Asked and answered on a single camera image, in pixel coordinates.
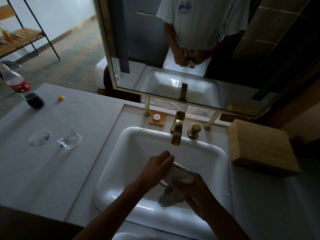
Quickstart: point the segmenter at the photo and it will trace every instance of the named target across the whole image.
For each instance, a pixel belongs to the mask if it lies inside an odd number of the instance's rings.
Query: wooden tissue box
[[[228,131],[232,163],[280,177],[301,173],[285,131],[242,120]]]

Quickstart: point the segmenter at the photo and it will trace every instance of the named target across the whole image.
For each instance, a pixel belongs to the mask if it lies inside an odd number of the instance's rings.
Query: plastic bottle
[[[0,24],[0,30],[1,30],[4,38],[6,39],[6,41],[8,41],[8,42],[13,42],[14,41],[12,39],[12,37],[10,36],[10,33],[2,26],[2,24]]]
[[[32,92],[30,84],[20,74],[10,70],[8,66],[2,63],[0,63],[0,71],[4,81],[22,96],[31,107],[40,109],[44,106],[45,103],[42,98]]]

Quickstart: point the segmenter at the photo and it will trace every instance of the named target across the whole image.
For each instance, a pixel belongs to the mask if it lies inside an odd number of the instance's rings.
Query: person
[[[98,217],[90,222],[74,240],[112,239],[127,216],[143,198],[166,175],[174,163],[168,150],[150,157],[139,176]],[[189,197],[188,205],[202,220],[206,221],[218,239],[249,239],[244,230],[210,192],[202,177],[194,173],[194,184],[173,181],[177,189]]]
[[[164,34],[170,46],[163,67],[194,74],[188,69],[168,64],[173,53],[176,65],[187,67],[190,50],[194,64],[204,65],[198,76],[204,76],[212,62],[230,58],[239,41],[239,32],[246,30],[250,0],[161,0],[157,17],[164,20]]]

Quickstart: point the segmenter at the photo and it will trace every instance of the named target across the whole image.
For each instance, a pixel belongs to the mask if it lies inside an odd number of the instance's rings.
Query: white sink basin
[[[200,173],[217,200],[231,209],[228,160],[225,152],[204,142],[182,137],[179,147],[170,144],[171,134],[130,127],[125,129],[110,155],[94,193],[96,207],[103,211],[141,172],[151,156],[168,149],[175,161]],[[158,197],[164,187],[147,193],[127,217],[128,221],[195,239],[212,239],[214,234],[186,202],[162,209]]]
[[[187,101],[221,108],[220,92],[214,80],[162,69],[148,74],[141,92],[151,93],[172,99],[179,99],[181,84],[187,83]]]

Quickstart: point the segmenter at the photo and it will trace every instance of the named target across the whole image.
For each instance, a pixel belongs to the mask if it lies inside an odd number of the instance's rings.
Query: t-shirt sleeve
[[[157,17],[168,24],[174,24],[174,14],[177,0],[161,0]]]
[[[246,30],[249,19],[250,0],[234,0],[224,24],[225,35],[235,35]]]

